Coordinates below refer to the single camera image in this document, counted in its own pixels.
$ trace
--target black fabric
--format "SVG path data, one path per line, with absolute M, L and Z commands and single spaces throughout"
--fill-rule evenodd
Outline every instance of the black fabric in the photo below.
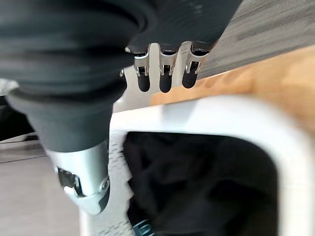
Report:
M 259 147 L 211 135 L 128 133 L 132 225 L 189 236 L 276 236 L 277 172 Z
M 13 110 L 0 96 L 0 141 L 34 132 L 26 116 Z

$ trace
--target gray wooden panel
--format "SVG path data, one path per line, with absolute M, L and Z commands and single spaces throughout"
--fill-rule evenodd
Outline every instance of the gray wooden panel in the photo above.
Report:
M 244 0 L 198 78 L 312 45 L 311 5 L 308 0 Z

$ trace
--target wooden desk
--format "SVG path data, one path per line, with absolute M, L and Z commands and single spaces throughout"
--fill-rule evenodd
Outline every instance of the wooden desk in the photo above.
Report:
M 315 47 L 310 46 L 197 81 L 191 89 L 156 93 L 151 104 L 247 93 L 291 114 L 315 134 Z

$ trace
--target gray floor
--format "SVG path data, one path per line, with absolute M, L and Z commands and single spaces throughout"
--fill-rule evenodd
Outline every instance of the gray floor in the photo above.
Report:
M 311 1 L 306 0 L 244 0 L 199 77 L 311 45 L 307 35 L 311 27 L 310 5 Z M 183 48 L 177 60 L 174 86 L 181 84 L 185 52 Z M 152 55 L 152 88 L 148 93 L 140 92 L 135 72 L 127 69 L 128 90 L 115 104 L 115 112 L 148 106 L 151 94 L 158 92 L 156 45 Z M 0 235 L 78 236 L 78 210 L 63 194 L 40 144 L 19 140 L 0 143 Z M 130 234 L 124 214 L 130 196 L 125 184 L 128 173 L 119 149 L 112 150 L 110 174 L 115 188 L 110 207 L 96 219 L 98 236 Z

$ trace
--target metal clip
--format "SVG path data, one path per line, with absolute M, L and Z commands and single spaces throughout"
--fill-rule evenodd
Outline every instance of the metal clip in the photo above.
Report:
M 165 73 L 165 69 L 164 66 L 165 65 L 169 65 L 169 76 L 171 76 L 173 74 L 173 70 L 175 67 L 175 63 L 176 63 L 176 58 L 177 58 L 177 53 L 175 52 L 174 54 L 171 55 L 166 55 L 164 53 L 162 53 L 161 49 L 159 50 L 159 71 L 161 75 L 164 75 Z
M 197 66 L 197 68 L 195 70 L 195 74 L 198 74 L 198 72 L 200 70 L 200 67 L 201 67 L 201 64 L 204 63 L 204 61 L 206 60 L 206 57 L 207 57 L 208 54 L 209 53 L 207 53 L 205 55 L 202 55 L 202 56 L 197 56 L 190 49 L 189 53 L 188 53 L 188 56 L 187 56 L 187 62 L 186 62 L 186 65 L 185 65 L 186 73 L 188 73 L 188 74 L 190 73 L 192 62 L 197 62 L 198 66 Z
M 144 56 L 134 56 L 134 69 L 138 77 L 141 73 L 145 76 L 149 75 L 149 63 L 149 50 Z

